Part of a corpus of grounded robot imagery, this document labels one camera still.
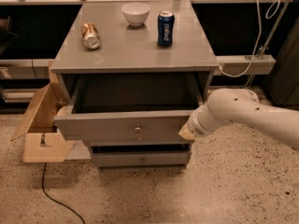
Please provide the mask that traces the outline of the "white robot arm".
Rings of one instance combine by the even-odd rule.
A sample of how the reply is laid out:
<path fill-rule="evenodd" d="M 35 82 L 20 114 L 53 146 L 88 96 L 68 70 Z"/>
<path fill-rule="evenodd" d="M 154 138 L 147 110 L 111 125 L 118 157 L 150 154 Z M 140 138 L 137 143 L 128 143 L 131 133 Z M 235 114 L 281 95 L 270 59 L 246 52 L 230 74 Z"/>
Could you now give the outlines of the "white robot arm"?
<path fill-rule="evenodd" d="M 232 123 L 251 127 L 299 150 L 299 112 L 260 104 L 256 93 L 247 89 L 213 91 L 178 134 L 193 141 Z"/>

